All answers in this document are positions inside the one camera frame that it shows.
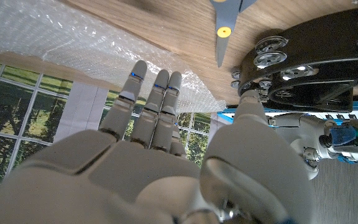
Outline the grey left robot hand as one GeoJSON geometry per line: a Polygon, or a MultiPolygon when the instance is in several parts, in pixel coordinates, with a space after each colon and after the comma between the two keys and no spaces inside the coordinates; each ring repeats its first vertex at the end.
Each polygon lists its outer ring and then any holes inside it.
{"type": "Polygon", "coordinates": [[[308,178],[314,179],[319,172],[319,160],[331,157],[319,137],[328,136],[335,122],[306,113],[286,113],[269,117],[268,124],[301,157],[308,178]]]}

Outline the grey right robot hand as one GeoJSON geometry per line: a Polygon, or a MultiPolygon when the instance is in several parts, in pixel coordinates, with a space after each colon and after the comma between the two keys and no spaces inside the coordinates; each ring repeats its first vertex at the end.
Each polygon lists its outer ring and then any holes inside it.
{"type": "Polygon", "coordinates": [[[176,126],[181,74],[159,72],[130,140],[140,60],[98,130],[62,139],[0,184],[0,223],[315,223],[303,159],[267,122],[255,90],[218,129],[200,166],[176,126]]]}

